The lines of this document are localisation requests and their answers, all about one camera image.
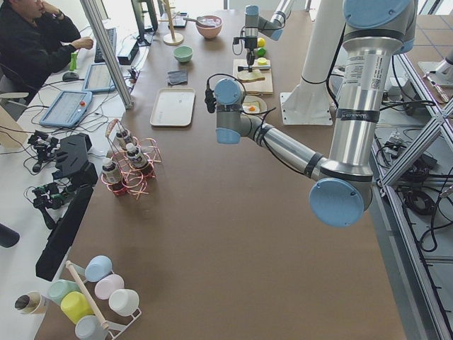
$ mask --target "fried egg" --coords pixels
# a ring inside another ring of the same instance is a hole
[[[245,113],[260,113],[260,103],[257,101],[250,101],[242,104],[243,111]]]

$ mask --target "white pillar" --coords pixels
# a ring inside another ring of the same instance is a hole
[[[281,93],[285,125],[332,125],[325,80],[345,25],[343,2],[322,0],[319,6],[300,84]]]

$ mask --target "paper cup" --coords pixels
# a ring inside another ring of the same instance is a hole
[[[29,292],[30,303],[21,310],[21,314],[44,314],[49,305],[49,299],[39,292]]]
[[[62,304],[63,298],[70,292],[80,292],[80,288],[74,281],[56,280],[47,291],[47,296],[57,305]]]
[[[82,317],[94,314],[85,295],[80,292],[70,292],[66,295],[60,308],[74,324],[77,324]]]
[[[125,282],[118,274],[110,274],[100,280],[95,288],[94,293],[101,300],[107,300],[114,291],[123,289]]]
[[[85,277],[90,282],[98,282],[112,272],[112,261],[104,255],[93,257],[85,268]]]
[[[94,315],[82,317],[76,325],[76,336],[80,340],[104,340],[108,329],[102,328]]]
[[[112,311],[128,317],[139,307],[139,295],[132,289],[118,289],[108,299]]]

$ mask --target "black box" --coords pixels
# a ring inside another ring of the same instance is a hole
[[[117,55],[118,62],[121,65],[131,65],[137,52],[139,52],[139,44],[136,40],[129,39],[124,41],[121,51]]]

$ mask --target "yellow fruit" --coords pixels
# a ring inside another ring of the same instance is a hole
[[[268,64],[268,60],[266,58],[263,58],[263,57],[258,58],[256,61],[258,62],[258,66],[263,66],[263,65],[267,65]]]
[[[266,40],[264,38],[258,38],[258,47],[265,47],[266,46]]]

